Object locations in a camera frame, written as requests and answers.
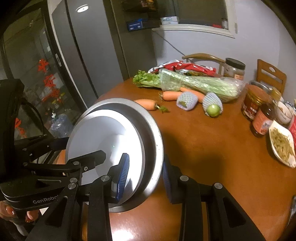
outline green fruit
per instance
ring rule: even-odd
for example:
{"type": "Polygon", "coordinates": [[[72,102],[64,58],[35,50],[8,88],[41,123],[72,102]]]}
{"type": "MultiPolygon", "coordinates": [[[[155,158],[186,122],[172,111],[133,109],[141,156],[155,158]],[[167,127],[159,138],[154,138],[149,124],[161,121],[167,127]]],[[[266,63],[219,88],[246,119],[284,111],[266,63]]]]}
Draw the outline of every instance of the green fruit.
{"type": "Polygon", "coordinates": [[[207,113],[210,117],[217,117],[218,115],[220,115],[220,110],[220,106],[218,106],[217,104],[211,104],[207,108],[207,113]]]}

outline brown bottle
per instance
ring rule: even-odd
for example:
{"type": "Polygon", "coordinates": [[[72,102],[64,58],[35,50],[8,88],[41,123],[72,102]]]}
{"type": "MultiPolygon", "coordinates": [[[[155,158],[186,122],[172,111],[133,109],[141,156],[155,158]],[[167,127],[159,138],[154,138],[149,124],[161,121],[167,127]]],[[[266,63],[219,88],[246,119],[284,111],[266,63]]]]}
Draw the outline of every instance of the brown bottle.
{"type": "Polygon", "coordinates": [[[274,107],[277,106],[281,98],[281,93],[276,88],[273,88],[271,91],[270,97],[271,97],[271,102],[261,105],[253,122],[251,123],[251,126],[250,126],[251,132],[256,137],[264,136],[276,117],[276,112],[274,107]]]}

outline carrot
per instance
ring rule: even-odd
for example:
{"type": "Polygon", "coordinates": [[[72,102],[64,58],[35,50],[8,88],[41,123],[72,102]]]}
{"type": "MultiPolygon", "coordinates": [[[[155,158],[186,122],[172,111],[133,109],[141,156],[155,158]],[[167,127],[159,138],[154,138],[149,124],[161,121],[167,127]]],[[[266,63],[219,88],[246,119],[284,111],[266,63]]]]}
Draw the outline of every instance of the carrot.
{"type": "Polygon", "coordinates": [[[184,88],[184,87],[181,87],[180,90],[181,90],[182,92],[189,91],[189,92],[195,94],[195,95],[198,97],[198,102],[199,102],[199,103],[202,103],[203,98],[205,97],[204,94],[202,94],[202,93],[200,93],[200,92],[198,92],[198,91],[194,91],[194,90],[187,89],[187,88],[184,88]]]}
{"type": "Polygon", "coordinates": [[[169,112],[169,110],[166,107],[159,106],[155,100],[138,99],[135,100],[135,102],[144,107],[146,110],[159,109],[161,112],[169,112]]]}
{"type": "Polygon", "coordinates": [[[182,94],[182,92],[177,92],[177,91],[165,91],[161,94],[161,99],[165,101],[172,101],[172,100],[177,100],[178,97],[182,94]]]}

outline white bowl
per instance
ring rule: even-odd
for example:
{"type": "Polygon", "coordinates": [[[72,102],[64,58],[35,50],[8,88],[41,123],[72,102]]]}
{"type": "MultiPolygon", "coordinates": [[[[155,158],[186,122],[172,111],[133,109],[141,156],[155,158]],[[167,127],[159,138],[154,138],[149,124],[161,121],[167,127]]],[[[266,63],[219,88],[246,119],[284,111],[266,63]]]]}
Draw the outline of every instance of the white bowl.
{"type": "Polygon", "coordinates": [[[75,125],[67,143],[67,161],[98,150],[106,153],[106,160],[83,173],[82,185],[106,175],[111,166],[119,163],[123,153],[130,157],[123,197],[118,204],[109,204],[112,208],[128,200],[139,187],[145,167],[144,145],[137,130],[124,115],[113,110],[97,110],[75,125]]]}
{"type": "Polygon", "coordinates": [[[290,145],[291,145],[291,147],[292,147],[292,149],[293,149],[293,153],[294,153],[294,155],[295,155],[295,151],[294,151],[294,141],[293,141],[293,136],[292,136],[291,132],[290,132],[288,129],[286,129],[286,128],[284,128],[283,126],[281,126],[279,123],[277,123],[277,122],[274,120],[273,123],[271,124],[271,126],[269,127],[269,139],[270,139],[270,143],[271,143],[272,150],[273,150],[274,154],[276,155],[277,159],[278,159],[280,162],[284,163],[285,165],[287,165],[287,166],[289,166],[289,167],[292,167],[292,168],[295,168],[295,167],[296,167],[296,160],[295,160],[295,157],[294,157],[293,155],[290,154],[290,157],[289,157],[289,159],[288,159],[288,162],[283,161],[283,160],[280,158],[280,156],[278,155],[278,153],[277,153],[277,151],[276,151],[276,149],[275,149],[275,147],[274,147],[274,145],[273,145],[273,143],[272,143],[271,137],[270,137],[270,133],[271,133],[271,131],[272,131],[274,128],[278,129],[279,132],[280,132],[281,134],[283,134],[284,136],[286,136],[286,137],[288,138],[288,140],[289,140],[289,142],[290,142],[290,145]]]}
{"type": "Polygon", "coordinates": [[[283,102],[279,101],[278,106],[275,108],[275,111],[276,111],[276,120],[278,121],[278,123],[282,125],[286,125],[291,121],[292,113],[283,102]]]}

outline wooden table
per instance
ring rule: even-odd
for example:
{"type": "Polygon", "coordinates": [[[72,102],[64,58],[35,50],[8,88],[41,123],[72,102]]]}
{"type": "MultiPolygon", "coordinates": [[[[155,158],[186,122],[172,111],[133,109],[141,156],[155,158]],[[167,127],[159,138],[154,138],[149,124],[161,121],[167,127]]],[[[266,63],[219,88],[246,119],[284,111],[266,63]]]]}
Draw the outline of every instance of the wooden table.
{"type": "MultiPolygon", "coordinates": [[[[154,99],[164,104],[170,113],[150,113],[162,133],[171,163],[199,183],[222,183],[266,240],[277,240],[296,194],[296,170],[274,159],[267,151],[266,139],[251,133],[250,122],[240,110],[245,92],[235,103],[224,104],[218,118],[206,116],[201,104],[187,112],[175,101],[162,103],[159,92],[138,88],[129,79],[100,100],[122,97],[154,99]]],[[[110,213],[113,240],[178,240],[180,218],[181,205],[169,203],[160,180],[154,193],[137,208],[110,213]]]]}

